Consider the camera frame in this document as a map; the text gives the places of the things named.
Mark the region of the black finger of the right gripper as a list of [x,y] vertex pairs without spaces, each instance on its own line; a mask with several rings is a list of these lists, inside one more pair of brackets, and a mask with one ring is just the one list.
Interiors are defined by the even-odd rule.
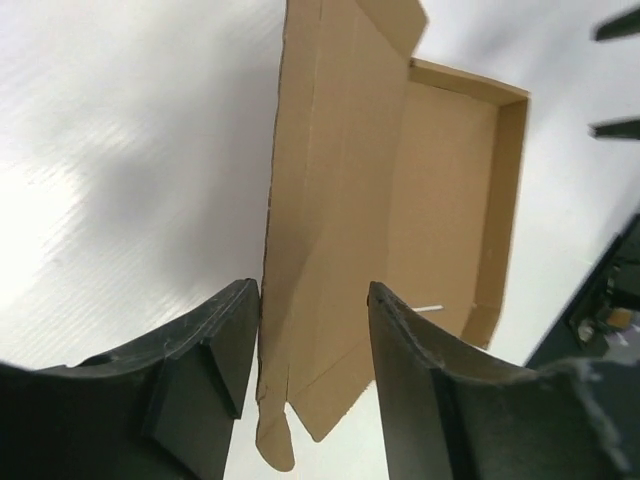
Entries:
[[590,126],[591,135],[597,139],[640,140],[640,119],[624,118],[600,122]]
[[609,41],[638,35],[639,32],[640,11],[636,9],[599,23],[592,38],[595,41]]

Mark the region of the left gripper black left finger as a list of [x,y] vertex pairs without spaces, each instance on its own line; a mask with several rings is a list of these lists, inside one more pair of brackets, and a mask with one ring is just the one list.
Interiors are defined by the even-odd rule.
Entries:
[[255,280],[74,366],[1,368],[5,479],[220,479],[259,324]]

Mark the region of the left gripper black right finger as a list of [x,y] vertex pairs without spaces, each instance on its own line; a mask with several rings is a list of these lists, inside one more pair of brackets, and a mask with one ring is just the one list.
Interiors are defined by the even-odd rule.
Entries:
[[497,359],[370,285],[368,316],[393,479],[635,479],[639,365]]

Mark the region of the brown cardboard box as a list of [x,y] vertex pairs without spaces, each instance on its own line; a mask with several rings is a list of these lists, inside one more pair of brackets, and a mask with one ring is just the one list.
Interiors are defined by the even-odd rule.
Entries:
[[274,129],[256,445],[295,464],[372,382],[373,281],[486,348],[498,323],[526,91],[413,55],[416,1],[290,1]]

